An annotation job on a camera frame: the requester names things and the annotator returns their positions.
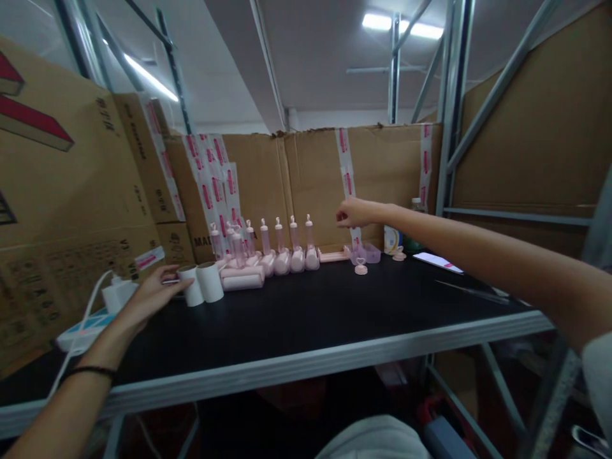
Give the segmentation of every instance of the ceiling light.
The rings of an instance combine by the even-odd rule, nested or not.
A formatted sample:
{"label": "ceiling light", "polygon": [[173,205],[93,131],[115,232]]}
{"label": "ceiling light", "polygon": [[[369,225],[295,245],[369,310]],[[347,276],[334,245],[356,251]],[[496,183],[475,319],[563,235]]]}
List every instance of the ceiling light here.
{"label": "ceiling light", "polygon": [[[410,22],[401,21],[400,22],[400,33],[406,32],[408,25]],[[442,34],[444,33],[444,29],[441,27],[435,27],[432,25],[421,24],[417,22],[412,30],[410,31],[410,35],[422,36],[424,38],[431,38],[433,40],[438,40]]]}
{"label": "ceiling light", "polygon": [[390,30],[391,29],[391,18],[387,16],[379,16],[373,14],[366,14],[363,17],[363,22],[361,23],[363,27],[366,29],[374,29],[374,30]]}
{"label": "ceiling light", "polygon": [[124,56],[125,56],[125,58],[127,60],[127,63],[130,64],[132,67],[134,67],[134,69],[139,74],[141,74],[143,77],[145,77],[153,86],[155,86],[155,88],[157,88],[160,92],[163,92],[170,99],[174,100],[174,102],[178,102],[179,101],[179,98],[176,97],[176,95],[174,95],[174,93],[171,90],[169,90],[162,83],[160,83],[159,80],[157,78],[155,78],[153,75],[151,75],[148,71],[144,70],[140,66],[140,64],[138,64],[134,59],[132,59],[127,54],[124,54]]}
{"label": "ceiling light", "polygon": [[[400,34],[406,32],[406,29],[408,29],[409,24],[410,22],[406,20],[400,21]],[[361,25],[367,29],[387,31],[391,29],[391,18],[389,16],[366,14],[363,17],[363,22],[361,23]],[[420,22],[415,24],[412,30],[410,31],[410,35],[431,38],[433,40],[438,40],[443,33],[444,29],[441,27],[422,24]]]}

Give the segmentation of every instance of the fingers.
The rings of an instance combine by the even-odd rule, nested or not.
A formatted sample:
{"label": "fingers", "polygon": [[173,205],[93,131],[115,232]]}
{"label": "fingers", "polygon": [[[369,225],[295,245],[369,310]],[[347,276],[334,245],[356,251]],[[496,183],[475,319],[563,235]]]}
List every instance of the fingers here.
{"label": "fingers", "polygon": [[160,266],[159,268],[157,268],[153,274],[151,274],[151,277],[157,277],[158,279],[161,279],[161,277],[163,276],[163,274],[167,271],[175,271],[177,268],[179,267],[179,265],[165,265],[165,266]]}
{"label": "fingers", "polygon": [[168,295],[168,300],[170,300],[170,298],[175,296],[177,293],[185,290],[187,287],[193,284],[193,282],[195,282],[195,279],[185,279],[180,281],[178,284],[166,287],[164,289],[164,292],[166,293],[166,295]]}

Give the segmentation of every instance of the bracelet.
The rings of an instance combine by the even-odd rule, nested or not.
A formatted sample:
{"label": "bracelet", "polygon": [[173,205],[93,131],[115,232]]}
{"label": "bracelet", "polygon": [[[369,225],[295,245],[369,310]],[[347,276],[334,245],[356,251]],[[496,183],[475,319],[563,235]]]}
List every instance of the bracelet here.
{"label": "bracelet", "polygon": [[102,376],[107,376],[107,377],[110,378],[110,383],[111,384],[115,381],[115,376],[117,375],[117,372],[115,370],[110,370],[109,368],[104,368],[104,367],[77,367],[77,368],[73,368],[72,370],[70,370],[68,372],[68,374],[66,375],[66,378],[69,378],[69,377],[71,377],[74,374],[82,373],[82,372],[97,373],[97,374],[102,375]]}

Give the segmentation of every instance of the smartphone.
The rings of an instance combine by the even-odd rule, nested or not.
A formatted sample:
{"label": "smartphone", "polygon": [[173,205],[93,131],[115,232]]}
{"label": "smartphone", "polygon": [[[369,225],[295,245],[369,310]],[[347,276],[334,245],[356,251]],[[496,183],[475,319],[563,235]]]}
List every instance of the smartphone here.
{"label": "smartphone", "polygon": [[463,271],[461,269],[457,268],[450,261],[442,257],[438,257],[427,252],[421,252],[419,254],[412,255],[412,257],[424,261],[425,263],[429,263],[430,265],[438,266],[439,268],[445,269],[447,271],[454,272],[456,274],[463,274]]}

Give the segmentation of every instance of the white tube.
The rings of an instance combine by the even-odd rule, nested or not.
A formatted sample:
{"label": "white tube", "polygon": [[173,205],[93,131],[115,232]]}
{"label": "white tube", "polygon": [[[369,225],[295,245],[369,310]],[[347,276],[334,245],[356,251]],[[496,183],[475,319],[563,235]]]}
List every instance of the white tube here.
{"label": "white tube", "polygon": [[223,279],[222,283],[223,290],[225,291],[246,290],[263,287],[263,280],[261,280],[261,277],[256,274],[237,277],[226,277],[225,279]]}
{"label": "white tube", "polygon": [[223,298],[223,287],[221,286],[221,277],[219,269],[213,262],[202,263],[196,269],[200,289],[206,298],[207,303],[214,303]]}
{"label": "white tube", "polygon": [[193,284],[185,289],[185,300],[187,306],[199,306],[204,302],[204,296],[200,289],[200,283],[198,282],[198,276],[196,274],[196,265],[183,266],[177,271],[178,278],[182,281],[186,279],[194,279]]}

